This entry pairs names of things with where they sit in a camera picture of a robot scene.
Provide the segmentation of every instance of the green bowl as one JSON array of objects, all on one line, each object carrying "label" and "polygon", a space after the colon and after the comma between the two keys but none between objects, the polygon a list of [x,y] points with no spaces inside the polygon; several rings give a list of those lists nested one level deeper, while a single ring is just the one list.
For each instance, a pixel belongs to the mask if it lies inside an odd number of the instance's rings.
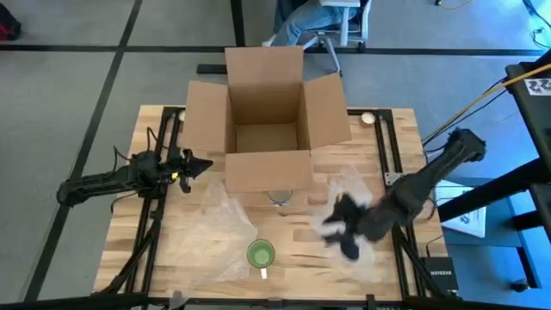
[{"label": "green bowl", "polygon": [[270,266],[276,257],[274,246],[267,240],[253,241],[247,249],[247,259],[254,268],[263,269]]}]

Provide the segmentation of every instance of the wooden tabletop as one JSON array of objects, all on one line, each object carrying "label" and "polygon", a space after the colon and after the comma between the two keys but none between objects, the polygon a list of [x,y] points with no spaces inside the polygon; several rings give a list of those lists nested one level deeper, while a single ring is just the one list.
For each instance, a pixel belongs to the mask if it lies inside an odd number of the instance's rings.
[{"label": "wooden tabletop", "polygon": [[[146,149],[146,129],[151,127],[157,131],[162,110],[163,106],[141,107],[129,153]],[[424,166],[424,156],[415,114],[409,108],[393,108],[393,117],[404,171],[418,171]],[[191,194],[185,195],[177,185],[169,188],[150,296],[171,297],[174,290],[182,290],[189,297],[203,298],[362,301],[366,294],[373,294],[378,301],[401,300],[390,233],[374,245],[375,260],[370,267],[358,269],[338,255],[337,249],[326,248],[309,224],[311,211],[327,203],[330,178],[337,176],[346,165],[353,165],[361,173],[374,199],[384,193],[375,130],[360,125],[359,116],[349,118],[351,141],[312,151],[315,182],[312,189],[295,191],[289,204],[282,208],[272,206],[265,193],[236,195],[249,220],[258,229],[257,237],[267,239],[275,247],[275,261],[268,268],[268,280],[262,280],[259,270],[251,268],[245,279],[207,282],[186,292],[196,267],[184,255],[177,255],[179,249],[185,246],[179,243],[182,233],[193,227],[185,219],[200,209],[207,185],[224,178],[223,154],[195,151],[196,157],[210,158],[214,165],[191,183]],[[383,126],[383,132],[387,155],[392,158],[386,126]],[[141,202],[142,199],[133,196],[115,204],[94,290],[105,288],[130,257]],[[426,219],[430,209],[430,202],[425,203],[424,211],[414,221],[421,255],[425,254],[424,246],[428,241],[443,234],[438,213],[432,220]],[[430,254],[447,256],[443,239],[430,244]],[[410,292],[414,292],[412,267],[404,256]],[[141,283],[144,265],[145,260],[142,259],[138,283]]]}]

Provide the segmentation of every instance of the clear plastic bag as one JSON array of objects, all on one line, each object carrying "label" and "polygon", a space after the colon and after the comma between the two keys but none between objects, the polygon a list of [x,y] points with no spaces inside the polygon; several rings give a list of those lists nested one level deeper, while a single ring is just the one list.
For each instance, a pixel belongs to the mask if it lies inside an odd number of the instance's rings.
[{"label": "clear plastic bag", "polygon": [[[330,235],[336,232],[344,232],[344,223],[324,225],[323,221],[333,212],[333,204],[341,193],[349,193],[358,206],[368,208],[373,196],[362,180],[362,175],[353,166],[346,166],[338,177],[333,177],[329,182],[329,196],[327,204],[317,208],[311,218],[310,225],[321,236]],[[384,257],[378,258],[374,245],[368,242],[363,236],[355,236],[355,242],[360,250],[360,257],[356,261],[350,261],[340,251],[339,245],[329,245],[324,249],[323,256],[328,257],[336,268],[359,282],[379,282],[384,275],[377,270],[381,264],[386,265]]]},{"label": "clear plastic bag", "polygon": [[176,266],[164,277],[181,286],[171,292],[170,309],[185,303],[199,285],[246,278],[250,270],[247,248],[257,238],[257,229],[239,201],[228,197],[221,181],[211,182],[200,210],[186,215],[172,219],[182,223],[181,228],[164,231],[170,234],[165,239],[164,260]]}]

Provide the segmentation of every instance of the person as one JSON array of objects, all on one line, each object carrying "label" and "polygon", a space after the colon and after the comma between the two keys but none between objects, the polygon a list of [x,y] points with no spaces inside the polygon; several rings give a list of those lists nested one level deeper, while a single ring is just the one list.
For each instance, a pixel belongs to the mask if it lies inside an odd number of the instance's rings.
[{"label": "person", "polygon": [[[360,0],[360,8],[350,8],[349,19],[362,11],[368,0]],[[340,24],[343,7],[322,6],[319,0],[277,0],[274,35],[263,43],[265,47],[293,46],[306,30]],[[315,43],[313,35],[301,42],[304,48]]]}]

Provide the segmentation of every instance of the box flap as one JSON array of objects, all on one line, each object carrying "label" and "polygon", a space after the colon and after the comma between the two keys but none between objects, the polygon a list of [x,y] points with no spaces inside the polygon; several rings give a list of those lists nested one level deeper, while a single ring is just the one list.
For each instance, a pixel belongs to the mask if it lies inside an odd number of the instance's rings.
[{"label": "box flap", "polygon": [[226,155],[228,192],[309,189],[312,186],[310,151]]},{"label": "box flap", "polygon": [[341,78],[337,73],[303,85],[310,148],[352,139]]},{"label": "box flap", "polygon": [[236,124],[293,122],[302,85],[300,46],[227,48]]},{"label": "box flap", "polygon": [[183,146],[190,149],[231,152],[235,148],[228,87],[189,82]]}]

